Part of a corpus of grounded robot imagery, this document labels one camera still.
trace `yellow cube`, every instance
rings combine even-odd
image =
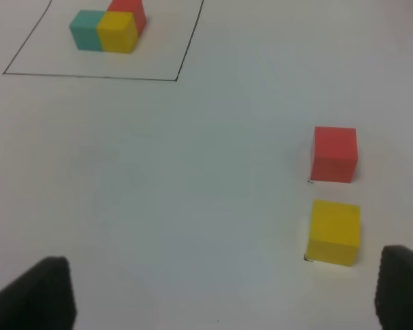
[[[97,30],[105,52],[131,53],[138,42],[138,30],[131,12],[106,12]]]
[[[315,200],[307,259],[353,265],[361,245],[359,206]]]

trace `teal cube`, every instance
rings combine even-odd
[[[80,10],[70,23],[70,31],[79,50],[103,51],[97,27],[104,14],[100,10]]]

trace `red block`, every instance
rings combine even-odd
[[[357,130],[315,127],[310,179],[352,182],[358,162]]]
[[[147,18],[145,17],[142,0],[113,0],[107,9],[108,12],[132,12],[135,18],[139,35],[144,31]]]

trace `stacked blocks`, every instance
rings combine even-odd
[[[357,131],[315,127],[311,162],[311,180],[352,182],[358,162]]]
[[[142,0],[113,0],[106,12],[80,10],[70,30],[79,50],[131,53],[146,23]]]
[[[315,200],[307,259],[353,265],[361,244],[361,214],[356,205]]]

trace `black line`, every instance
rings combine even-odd
[[[203,9],[203,7],[204,7],[204,1],[205,1],[205,0],[202,0],[202,3],[200,4],[199,14],[198,14],[197,19],[195,20],[194,28],[193,28],[193,31],[192,31],[192,33],[191,33],[190,40],[189,40],[189,42],[188,42],[187,50],[185,50],[184,58],[182,59],[182,63],[180,64],[180,68],[179,68],[179,71],[178,71],[178,75],[176,76],[176,79],[175,79],[174,81],[178,81],[180,72],[182,71],[182,67],[184,66],[185,58],[187,57],[187,54],[188,54],[188,49],[189,49],[190,46],[191,46],[191,40],[193,39],[195,29],[198,27],[198,23],[199,23],[199,19],[200,19],[200,14],[202,13],[202,9]]]
[[[36,22],[34,28],[32,28],[31,32],[29,33],[28,37],[24,40],[23,44],[20,46],[19,50],[17,53],[14,55],[8,66],[6,67],[5,71],[2,73],[3,75],[9,75],[9,76],[38,76],[38,77],[68,77],[68,78],[95,78],[95,79],[116,79],[116,80],[144,80],[144,81],[166,81],[166,82],[177,82],[179,80],[179,75],[180,72],[182,71],[182,67],[184,66],[185,58],[187,57],[188,50],[191,45],[191,40],[193,39],[194,32],[198,26],[199,23],[199,18],[200,14],[202,13],[202,9],[204,6],[204,0],[202,0],[202,3],[200,4],[200,9],[198,13],[198,17],[195,20],[194,28],[190,36],[190,40],[188,42],[187,49],[185,50],[184,58],[182,59],[182,63],[180,64],[180,68],[178,71],[178,75],[176,76],[175,79],[154,79],[154,78],[126,78],[126,77],[111,77],[111,76],[80,76],[80,75],[74,75],[74,74],[31,74],[31,73],[23,73],[23,72],[8,72],[9,68],[17,58],[17,56],[20,54],[21,50],[23,47],[25,47],[26,43],[28,42],[29,38],[32,36],[34,33],[35,29],[39,26],[40,22],[43,20],[44,16],[46,15],[47,11],[50,8],[50,5],[52,5],[53,0],[49,0],[49,4],[47,5],[44,13],[41,15],[40,19]]]
[[[69,78],[96,78],[96,79],[116,79],[116,80],[146,80],[146,81],[175,81],[174,79],[154,79],[154,78],[128,78],[111,76],[80,76],[77,74],[27,74],[24,72],[4,72],[5,76],[38,76],[38,77],[69,77]]]
[[[14,57],[11,60],[11,63],[8,64],[8,66],[6,67],[5,71],[3,72],[3,74],[6,74],[6,72],[8,72],[8,69],[10,68],[10,66],[13,64],[13,62],[15,61],[15,59],[17,58],[17,56],[20,54],[21,50],[23,49],[23,47],[25,47],[25,44],[28,42],[29,38],[32,36],[32,34],[34,33],[35,29],[37,26],[39,26],[41,20],[43,19],[43,17],[46,15],[46,12],[49,10],[50,5],[52,5],[53,0],[49,1],[49,4],[47,5],[46,9],[44,10],[44,13],[41,15],[40,19],[38,20],[38,22],[36,22],[34,28],[32,29],[32,31],[29,33],[28,37],[26,38],[26,40],[23,42],[23,44],[21,45],[21,47],[19,48],[19,50],[17,51],[17,53],[14,55]]]

